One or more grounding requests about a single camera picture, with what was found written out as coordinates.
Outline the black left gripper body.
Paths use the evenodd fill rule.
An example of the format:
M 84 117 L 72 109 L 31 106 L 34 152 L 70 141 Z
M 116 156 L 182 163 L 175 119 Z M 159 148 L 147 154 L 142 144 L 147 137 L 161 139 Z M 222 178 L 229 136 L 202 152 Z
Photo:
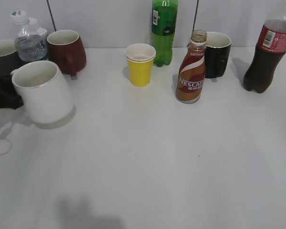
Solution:
M 0 76 L 0 109 L 17 109 L 23 106 L 23 100 L 16 92 L 11 76 Z

